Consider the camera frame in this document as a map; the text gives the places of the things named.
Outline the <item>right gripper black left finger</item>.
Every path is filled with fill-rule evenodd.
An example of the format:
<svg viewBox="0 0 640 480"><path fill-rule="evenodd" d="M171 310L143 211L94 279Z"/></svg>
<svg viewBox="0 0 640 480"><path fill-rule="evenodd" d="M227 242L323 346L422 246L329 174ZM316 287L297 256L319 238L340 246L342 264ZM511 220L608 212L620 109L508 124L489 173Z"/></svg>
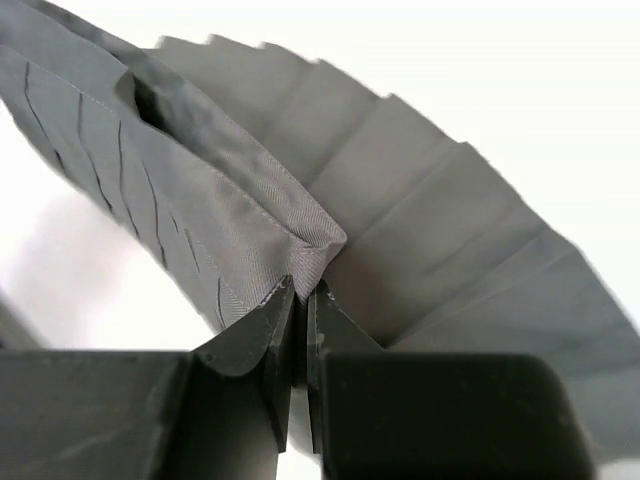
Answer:
<svg viewBox="0 0 640 480"><path fill-rule="evenodd" d="M190 352L4 351L5 479L272 479L295 291L282 279Z"/></svg>

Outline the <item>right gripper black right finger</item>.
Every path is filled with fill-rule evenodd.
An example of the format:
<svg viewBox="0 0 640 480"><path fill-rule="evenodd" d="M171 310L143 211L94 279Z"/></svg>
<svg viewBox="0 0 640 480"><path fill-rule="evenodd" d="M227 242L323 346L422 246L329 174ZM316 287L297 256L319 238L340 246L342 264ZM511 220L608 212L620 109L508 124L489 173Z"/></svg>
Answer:
<svg viewBox="0 0 640 480"><path fill-rule="evenodd" d="M592 479L556 373L518 354L394 353L339 307L308 301L307 385L326 479Z"/></svg>

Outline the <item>grey pleated skirt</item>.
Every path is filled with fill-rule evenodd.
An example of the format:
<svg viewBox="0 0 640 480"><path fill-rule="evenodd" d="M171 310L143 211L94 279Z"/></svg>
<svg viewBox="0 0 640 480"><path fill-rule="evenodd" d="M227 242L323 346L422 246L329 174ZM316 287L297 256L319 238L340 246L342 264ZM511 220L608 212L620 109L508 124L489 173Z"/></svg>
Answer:
<svg viewBox="0 0 640 480"><path fill-rule="evenodd" d="M58 172L224 328L326 280L397 351L519 352L604 457L639 452L639 336L581 253L469 144L274 44L142 50L45 1L1 5L1 96Z"/></svg>

